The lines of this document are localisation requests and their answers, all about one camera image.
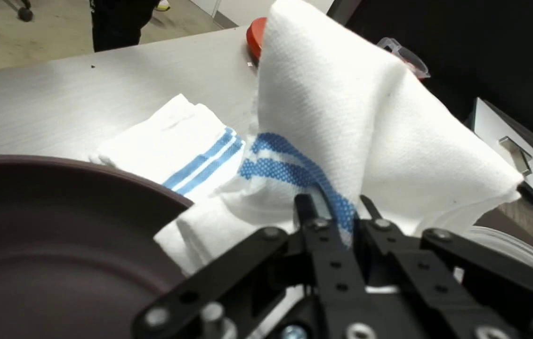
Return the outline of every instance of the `white fabric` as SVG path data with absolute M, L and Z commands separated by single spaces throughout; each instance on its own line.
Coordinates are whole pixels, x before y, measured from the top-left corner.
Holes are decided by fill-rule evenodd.
M 243 142 L 213 112 L 179 95 L 151 120 L 100 146 L 90 163 L 115 167 L 175 193 L 185 191 L 183 197 L 200 202 L 235 178 L 241 150 Z M 175 174 L 181 174 L 181 182 L 169 185 L 168 180 Z
M 318 165 L 352 204 L 371 197 L 405 234 L 475 225 L 484 212 L 518 199 L 522 176 L 465 131 L 403 63 L 301 0 L 279 0 L 267 18 L 249 146 L 267 133 Z M 249 148 L 245 159 L 301 165 Z M 194 274 L 260 227 L 296 231 L 292 199 L 303 191 L 239 178 L 183 214 L 156 242 Z

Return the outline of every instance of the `red object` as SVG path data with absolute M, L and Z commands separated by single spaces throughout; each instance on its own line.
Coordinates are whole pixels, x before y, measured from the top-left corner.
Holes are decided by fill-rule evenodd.
M 252 63 L 260 63 L 262 46 L 264 46 L 264 31 L 266 31 L 266 18 L 260 18 L 250 23 L 247 31 L 247 48 Z

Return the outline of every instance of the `metal table surface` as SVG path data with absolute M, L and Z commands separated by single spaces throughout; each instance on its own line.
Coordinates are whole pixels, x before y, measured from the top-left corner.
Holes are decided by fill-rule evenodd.
M 179 93 L 243 135 L 254 89 L 241 29 L 2 71 L 0 153 L 92 152 Z

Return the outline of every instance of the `folded towel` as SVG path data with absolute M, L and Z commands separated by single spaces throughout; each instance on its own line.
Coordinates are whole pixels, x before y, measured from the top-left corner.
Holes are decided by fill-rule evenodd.
M 347 233 L 367 195 L 418 236 L 475 225 L 522 184 L 399 59 L 301 0 L 269 12 L 247 144 L 239 176 L 156 236 L 186 274 L 260 227 L 294 233 L 298 193 L 320 191 Z
M 205 106 L 192 106 L 179 95 L 151 120 L 100 146 L 90 163 L 147 178 L 200 202 L 235 178 L 243 146 Z

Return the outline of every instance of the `white towel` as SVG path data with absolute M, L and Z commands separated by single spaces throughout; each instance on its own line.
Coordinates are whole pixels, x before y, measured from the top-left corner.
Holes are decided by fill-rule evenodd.
M 294 233 L 292 199 L 318 187 L 341 229 L 367 195 L 405 234 L 475 225 L 522 176 L 463 129 L 395 57 L 301 0 L 273 5 L 239 178 L 156 242 L 194 274 L 256 229 Z
M 115 167 L 200 202 L 235 178 L 243 146 L 213 112 L 179 95 L 151 120 L 100 146 L 90 163 Z

